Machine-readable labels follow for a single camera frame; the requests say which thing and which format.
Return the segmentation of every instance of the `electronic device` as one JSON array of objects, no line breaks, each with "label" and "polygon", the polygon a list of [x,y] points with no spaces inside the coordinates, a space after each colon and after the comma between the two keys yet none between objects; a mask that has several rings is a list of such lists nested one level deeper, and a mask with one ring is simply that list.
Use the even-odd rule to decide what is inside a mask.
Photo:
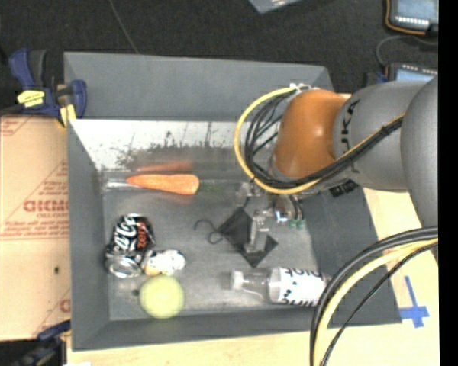
[{"label": "electronic device", "polygon": [[410,63],[391,63],[385,68],[388,81],[428,82],[437,76],[437,70]]},{"label": "electronic device", "polygon": [[402,33],[435,36],[439,32],[439,0],[385,0],[387,27]]}]

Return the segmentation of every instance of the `soda can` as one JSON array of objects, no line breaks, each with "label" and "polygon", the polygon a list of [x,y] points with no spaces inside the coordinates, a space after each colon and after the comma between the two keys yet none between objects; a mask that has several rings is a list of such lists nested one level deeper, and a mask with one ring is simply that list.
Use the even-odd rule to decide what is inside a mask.
[{"label": "soda can", "polygon": [[105,247],[105,267],[119,278],[138,276],[140,263],[156,245],[153,226],[140,214],[125,214],[114,226],[112,238]]}]

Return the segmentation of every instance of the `black plastic part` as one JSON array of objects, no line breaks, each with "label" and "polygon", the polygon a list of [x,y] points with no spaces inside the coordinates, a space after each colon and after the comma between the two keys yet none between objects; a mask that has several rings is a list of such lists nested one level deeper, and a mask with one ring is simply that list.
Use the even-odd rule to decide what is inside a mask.
[{"label": "black plastic part", "polygon": [[244,245],[249,240],[251,223],[253,220],[246,211],[239,207],[217,231],[225,237],[225,239],[239,252],[243,258],[255,268],[259,263],[274,249],[278,243],[270,235],[266,237],[265,248],[263,251],[246,252]]}]

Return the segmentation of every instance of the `carrot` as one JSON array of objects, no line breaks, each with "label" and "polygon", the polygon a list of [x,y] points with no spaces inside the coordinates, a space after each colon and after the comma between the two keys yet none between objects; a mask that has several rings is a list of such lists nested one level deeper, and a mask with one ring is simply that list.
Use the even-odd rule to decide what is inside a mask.
[{"label": "carrot", "polygon": [[181,195],[193,195],[198,190],[199,180],[191,174],[142,174],[126,179],[130,185],[151,190],[167,191]]}]

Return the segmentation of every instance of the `blue clamp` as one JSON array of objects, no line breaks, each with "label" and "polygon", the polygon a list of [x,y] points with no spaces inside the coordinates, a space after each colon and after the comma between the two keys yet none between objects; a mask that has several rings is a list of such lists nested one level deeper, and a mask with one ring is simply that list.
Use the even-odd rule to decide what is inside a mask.
[{"label": "blue clamp", "polygon": [[[64,123],[61,109],[72,104],[76,117],[82,117],[86,110],[86,83],[83,80],[72,80],[64,90],[53,92],[44,87],[42,82],[43,61],[46,50],[19,49],[8,58],[12,75],[21,83],[23,91],[41,91],[44,96],[34,105],[22,105],[23,114],[45,114]],[[57,98],[66,96],[65,104],[58,104]]]}]

